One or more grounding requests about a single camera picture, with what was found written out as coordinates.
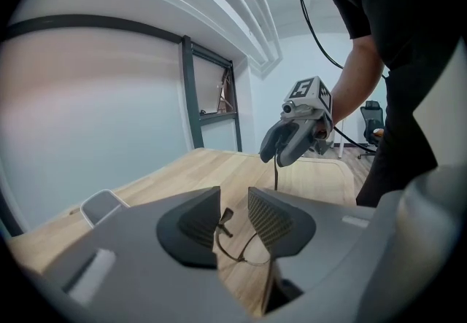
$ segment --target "thin wire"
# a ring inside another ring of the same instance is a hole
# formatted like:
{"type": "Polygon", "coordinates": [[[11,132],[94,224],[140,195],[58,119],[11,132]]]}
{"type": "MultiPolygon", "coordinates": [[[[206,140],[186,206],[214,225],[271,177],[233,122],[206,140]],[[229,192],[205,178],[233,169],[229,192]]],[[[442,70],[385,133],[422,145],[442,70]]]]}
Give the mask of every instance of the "thin wire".
{"type": "Polygon", "coordinates": [[[233,255],[229,254],[225,249],[224,247],[222,246],[222,244],[220,243],[220,233],[218,230],[216,230],[216,233],[215,233],[215,241],[216,241],[216,244],[217,246],[219,247],[220,251],[225,254],[227,257],[229,257],[231,260],[235,261],[235,262],[245,262],[245,263],[248,263],[249,265],[251,266],[262,266],[262,265],[265,265],[266,263],[269,262],[269,260],[265,261],[265,262],[251,262],[249,260],[247,260],[245,257],[244,257],[244,253],[245,251],[247,250],[247,247],[250,245],[251,241],[254,239],[254,237],[257,235],[258,233],[254,233],[251,238],[247,241],[247,243],[244,245],[242,251],[240,252],[240,255],[238,257],[234,257],[233,255]]]}
{"type": "Polygon", "coordinates": [[[356,141],[353,141],[351,138],[349,138],[347,135],[345,135],[342,131],[340,131],[336,126],[334,126],[334,130],[336,130],[336,132],[337,132],[339,135],[342,135],[345,139],[347,139],[350,143],[352,143],[352,144],[355,145],[356,147],[361,148],[361,149],[363,149],[363,150],[366,151],[366,152],[371,152],[371,153],[375,153],[375,152],[376,152],[375,150],[366,148],[366,147],[364,147],[363,145],[357,143],[356,141]]]}
{"type": "Polygon", "coordinates": [[[279,181],[279,172],[276,164],[276,152],[274,153],[274,191],[277,191],[277,183],[279,181]]]}
{"type": "MultiPolygon", "coordinates": [[[[316,42],[317,46],[320,48],[321,52],[323,53],[323,55],[335,66],[337,66],[338,68],[340,69],[343,69],[344,67],[342,65],[339,65],[334,59],[332,59],[332,57],[330,55],[328,55],[328,53],[325,51],[325,49],[323,48],[323,46],[320,44],[320,41],[318,40],[318,37],[316,36],[316,34],[314,33],[314,29],[313,29],[313,26],[312,26],[312,23],[310,22],[309,20],[309,15],[308,15],[308,10],[306,9],[306,5],[305,5],[305,1],[304,0],[300,0],[300,5],[301,5],[301,11],[303,12],[304,14],[304,17],[305,17],[305,21],[306,21],[306,24],[308,25],[308,28],[309,30],[312,32],[312,36],[314,38],[314,41],[316,42]]],[[[387,77],[385,77],[384,75],[381,74],[381,77],[383,77],[385,80],[387,79],[387,77]]],[[[375,152],[374,150],[372,149],[369,149],[369,148],[366,148],[364,147],[363,145],[357,143],[356,141],[353,141],[351,138],[349,138],[347,135],[345,135],[342,131],[340,131],[338,128],[334,127],[334,130],[336,130],[336,132],[339,134],[339,135],[342,135],[346,140],[348,140],[350,143],[352,143],[353,145],[355,145],[356,147],[358,148],[361,148],[363,149],[364,151],[366,152],[375,152]]]]}
{"type": "Polygon", "coordinates": [[[328,53],[324,50],[323,46],[321,45],[320,41],[318,40],[316,34],[314,33],[314,29],[312,24],[310,23],[309,16],[308,16],[308,10],[306,9],[305,1],[300,0],[300,5],[301,5],[301,11],[304,14],[306,24],[308,25],[309,30],[312,32],[314,41],[316,42],[317,46],[320,48],[321,52],[323,55],[335,66],[337,66],[340,69],[343,69],[344,67],[342,65],[339,65],[328,53]]]}

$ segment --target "person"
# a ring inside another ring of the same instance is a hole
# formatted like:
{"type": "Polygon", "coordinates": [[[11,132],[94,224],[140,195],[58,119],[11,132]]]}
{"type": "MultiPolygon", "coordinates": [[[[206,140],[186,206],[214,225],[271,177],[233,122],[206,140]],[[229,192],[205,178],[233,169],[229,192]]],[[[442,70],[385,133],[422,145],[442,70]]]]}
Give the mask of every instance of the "person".
{"type": "Polygon", "coordinates": [[[385,132],[357,196],[377,206],[436,167],[436,159],[412,113],[427,95],[461,36],[459,0],[333,0],[352,40],[352,50],[333,96],[333,123],[356,110],[389,68],[385,132]]]}

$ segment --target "black sleeve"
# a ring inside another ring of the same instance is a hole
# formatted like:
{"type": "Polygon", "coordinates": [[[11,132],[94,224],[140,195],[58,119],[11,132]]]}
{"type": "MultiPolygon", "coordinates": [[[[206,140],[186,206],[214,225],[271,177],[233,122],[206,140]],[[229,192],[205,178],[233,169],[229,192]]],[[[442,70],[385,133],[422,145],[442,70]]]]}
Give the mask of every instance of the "black sleeve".
{"type": "Polygon", "coordinates": [[[363,9],[348,0],[333,0],[344,20],[351,39],[371,34],[370,24],[363,9]]]}

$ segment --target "black cable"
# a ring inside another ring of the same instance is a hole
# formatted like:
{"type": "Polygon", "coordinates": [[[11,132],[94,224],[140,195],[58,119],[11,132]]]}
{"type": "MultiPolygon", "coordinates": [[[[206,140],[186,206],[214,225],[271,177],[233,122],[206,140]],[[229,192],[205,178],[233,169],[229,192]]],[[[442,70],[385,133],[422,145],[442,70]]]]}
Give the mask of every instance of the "black cable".
{"type": "Polygon", "coordinates": [[[336,126],[334,126],[334,130],[336,130],[336,132],[339,134],[339,135],[342,135],[345,139],[347,139],[350,143],[352,143],[353,145],[355,145],[356,147],[358,148],[361,148],[363,149],[365,152],[371,152],[371,153],[375,153],[376,151],[372,150],[372,149],[369,149],[369,148],[366,148],[364,147],[363,145],[357,143],[356,141],[353,141],[351,138],[349,138],[347,135],[345,135],[342,131],[340,131],[336,126]]]}
{"type": "Polygon", "coordinates": [[[312,32],[314,41],[316,42],[317,46],[320,48],[321,52],[323,55],[335,66],[337,66],[340,69],[343,69],[344,67],[342,65],[339,65],[328,53],[324,50],[323,46],[321,45],[320,41],[318,40],[316,34],[314,33],[314,29],[312,24],[309,21],[309,16],[308,16],[308,11],[306,10],[306,5],[304,0],[300,0],[300,5],[301,5],[301,11],[304,14],[306,24],[308,25],[309,30],[312,32]]]}

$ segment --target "floor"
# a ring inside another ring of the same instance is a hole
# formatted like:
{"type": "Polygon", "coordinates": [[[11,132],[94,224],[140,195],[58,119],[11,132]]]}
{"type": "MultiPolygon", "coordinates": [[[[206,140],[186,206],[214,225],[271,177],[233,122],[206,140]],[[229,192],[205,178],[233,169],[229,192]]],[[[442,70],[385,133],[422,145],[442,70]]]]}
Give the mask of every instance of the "floor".
{"type": "MultiPolygon", "coordinates": [[[[327,158],[332,160],[338,160],[339,148],[334,147],[326,151],[322,156],[314,152],[305,152],[304,157],[312,158],[327,158]]],[[[354,182],[355,182],[355,196],[360,192],[363,183],[365,182],[366,176],[370,171],[371,164],[373,163],[374,157],[362,157],[360,160],[357,156],[361,153],[364,153],[363,150],[357,147],[345,147],[344,154],[342,155],[341,161],[345,162],[349,166],[350,170],[353,172],[354,182]]]]}

